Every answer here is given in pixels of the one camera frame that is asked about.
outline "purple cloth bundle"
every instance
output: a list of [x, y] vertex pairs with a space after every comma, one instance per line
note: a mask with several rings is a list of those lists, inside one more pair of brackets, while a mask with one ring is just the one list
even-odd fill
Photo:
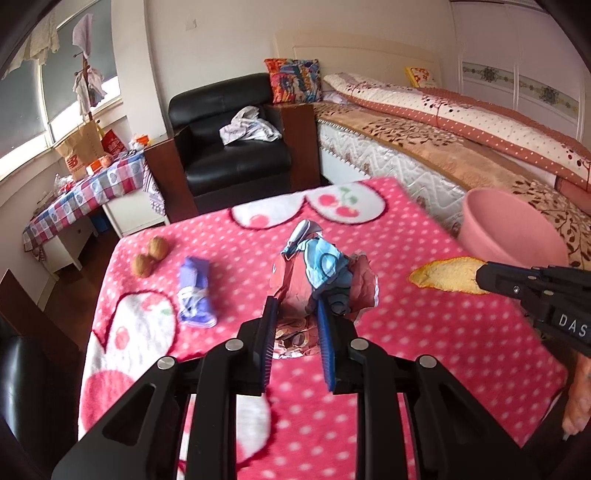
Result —
[[195, 327], [211, 328], [217, 323], [208, 297], [209, 261], [187, 257], [178, 272], [178, 320]]

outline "wall outlet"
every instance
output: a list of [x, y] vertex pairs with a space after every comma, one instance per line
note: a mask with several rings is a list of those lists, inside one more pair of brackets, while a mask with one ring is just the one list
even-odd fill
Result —
[[194, 28], [197, 28], [197, 19], [196, 18], [192, 18], [192, 19], [187, 20], [185, 22], [185, 31], [189, 31]]

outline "brown floor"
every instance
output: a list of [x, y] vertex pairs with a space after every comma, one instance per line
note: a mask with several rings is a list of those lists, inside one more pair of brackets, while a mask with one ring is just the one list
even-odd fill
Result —
[[86, 350], [96, 302], [109, 259], [119, 238], [112, 229], [91, 236], [79, 260], [82, 270], [69, 265], [58, 272], [45, 313], [80, 348]]

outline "pink trash bin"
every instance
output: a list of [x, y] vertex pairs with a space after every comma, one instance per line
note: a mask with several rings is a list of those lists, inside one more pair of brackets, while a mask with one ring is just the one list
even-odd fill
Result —
[[470, 190], [463, 213], [458, 241], [476, 258], [525, 268], [569, 264], [560, 234], [515, 195], [497, 189]]

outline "silver screw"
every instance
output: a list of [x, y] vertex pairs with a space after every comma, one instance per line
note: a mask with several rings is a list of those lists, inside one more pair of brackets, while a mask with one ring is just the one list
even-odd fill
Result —
[[244, 346], [244, 342], [238, 338], [233, 338], [226, 342], [226, 350], [230, 350], [231, 352], [236, 352]]
[[162, 358], [159, 358], [156, 362], [156, 366], [160, 370], [168, 370], [169, 368], [174, 367], [174, 358], [172, 358], [171, 356], [164, 356]]
[[437, 360], [431, 355], [423, 355], [418, 359], [418, 363], [421, 365], [421, 367], [433, 368], [435, 365], [437, 365]]
[[365, 338], [356, 338], [351, 340], [351, 348], [353, 350], [367, 350], [369, 342]]

